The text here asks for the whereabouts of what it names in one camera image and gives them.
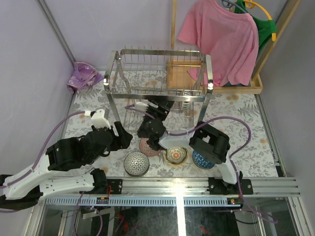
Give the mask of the black white patterned bowl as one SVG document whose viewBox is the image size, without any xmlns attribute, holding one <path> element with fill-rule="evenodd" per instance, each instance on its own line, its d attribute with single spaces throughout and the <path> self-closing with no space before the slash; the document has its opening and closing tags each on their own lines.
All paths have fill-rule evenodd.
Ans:
<svg viewBox="0 0 315 236">
<path fill-rule="evenodd" d="M 131 177 L 142 177 L 149 170 L 148 156 L 140 151 L 129 153 L 124 159 L 124 169 Z"/>
</svg>

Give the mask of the striped white bowl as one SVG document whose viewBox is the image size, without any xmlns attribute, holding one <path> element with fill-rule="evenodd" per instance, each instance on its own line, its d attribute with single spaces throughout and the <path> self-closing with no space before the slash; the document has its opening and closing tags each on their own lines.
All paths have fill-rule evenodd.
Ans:
<svg viewBox="0 0 315 236">
<path fill-rule="evenodd" d="M 191 91 L 190 90 L 185 90 L 183 91 L 183 96 L 191 96 Z M 190 102 L 189 101 L 181 101 L 180 102 L 180 109 L 181 110 L 187 110 L 190 107 Z"/>
</svg>

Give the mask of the steel two-tier dish rack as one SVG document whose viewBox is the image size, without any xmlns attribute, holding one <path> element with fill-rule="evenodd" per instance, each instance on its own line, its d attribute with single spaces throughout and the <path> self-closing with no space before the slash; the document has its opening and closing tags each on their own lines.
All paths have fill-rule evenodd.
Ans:
<svg viewBox="0 0 315 236">
<path fill-rule="evenodd" d="M 214 91 L 212 58 L 193 50 L 112 51 L 103 85 L 115 120 L 121 119 L 115 99 L 126 99 L 189 102 L 190 109 L 199 102 L 202 121 Z"/>
</svg>

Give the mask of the blue triangle patterned bowl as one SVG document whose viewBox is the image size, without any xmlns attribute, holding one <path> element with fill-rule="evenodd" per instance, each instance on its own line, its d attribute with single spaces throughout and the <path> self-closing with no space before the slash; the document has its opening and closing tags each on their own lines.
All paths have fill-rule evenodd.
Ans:
<svg viewBox="0 0 315 236">
<path fill-rule="evenodd" d="M 213 163 L 205 159 L 202 155 L 200 155 L 195 150 L 192 152 L 192 160 L 194 164 L 201 169 L 208 170 L 215 166 Z"/>
</svg>

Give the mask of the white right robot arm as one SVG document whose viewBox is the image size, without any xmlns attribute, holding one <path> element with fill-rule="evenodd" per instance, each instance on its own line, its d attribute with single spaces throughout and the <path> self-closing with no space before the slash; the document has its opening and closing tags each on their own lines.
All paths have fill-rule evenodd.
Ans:
<svg viewBox="0 0 315 236">
<path fill-rule="evenodd" d="M 228 193 L 235 194 L 241 190 L 240 174 L 227 157 L 230 150 L 229 137 L 207 121 L 200 121 L 195 128 L 186 131 L 167 131 L 163 122 L 173 104 L 173 101 L 164 103 L 151 101 L 148 104 L 136 102 L 133 107 L 145 115 L 137 131 L 138 137 L 146 138 L 149 147 L 155 151 L 174 147 L 191 147 L 217 166 Z"/>
</svg>

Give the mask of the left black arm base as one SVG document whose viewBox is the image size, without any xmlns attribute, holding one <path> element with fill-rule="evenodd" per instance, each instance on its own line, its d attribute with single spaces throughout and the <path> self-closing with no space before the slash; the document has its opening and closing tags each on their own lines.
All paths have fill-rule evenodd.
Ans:
<svg viewBox="0 0 315 236">
<path fill-rule="evenodd" d="M 105 194 L 105 195 L 120 195 L 122 194 L 123 180 L 122 179 L 107 179 L 103 182 L 93 184 L 93 189 L 90 191 L 80 191 L 84 194 Z"/>
</svg>

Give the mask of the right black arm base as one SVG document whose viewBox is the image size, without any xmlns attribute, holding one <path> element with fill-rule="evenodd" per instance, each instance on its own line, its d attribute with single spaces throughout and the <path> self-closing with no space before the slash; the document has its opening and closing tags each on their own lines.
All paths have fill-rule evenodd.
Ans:
<svg viewBox="0 0 315 236">
<path fill-rule="evenodd" d="M 209 177 L 208 185 L 210 195 L 240 195 L 238 184 L 229 184 L 221 178 Z M 253 195 L 252 182 L 250 179 L 241 179 L 240 186 L 243 195 Z"/>
</svg>

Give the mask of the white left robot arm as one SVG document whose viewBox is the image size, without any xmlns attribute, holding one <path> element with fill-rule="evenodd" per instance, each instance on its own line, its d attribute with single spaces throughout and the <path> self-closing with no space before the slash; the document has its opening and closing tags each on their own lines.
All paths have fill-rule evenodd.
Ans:
<svg viewBox="0 0 315 236">
<path fill-rule="evenodd" d="M 50 146 L 35 167 L 15 175 L 1 175 L 1 212 L 30 208 L 39 201 L 67 193 L 106 194 L 109 184 L 101 169 L 75 177 L 56 178 L 94 163 L 100 157 L 129 147 L 133 136 L 117 121 L 109 128 L 93 127 L 86 135 L 61 139 Z"/>
</svg>

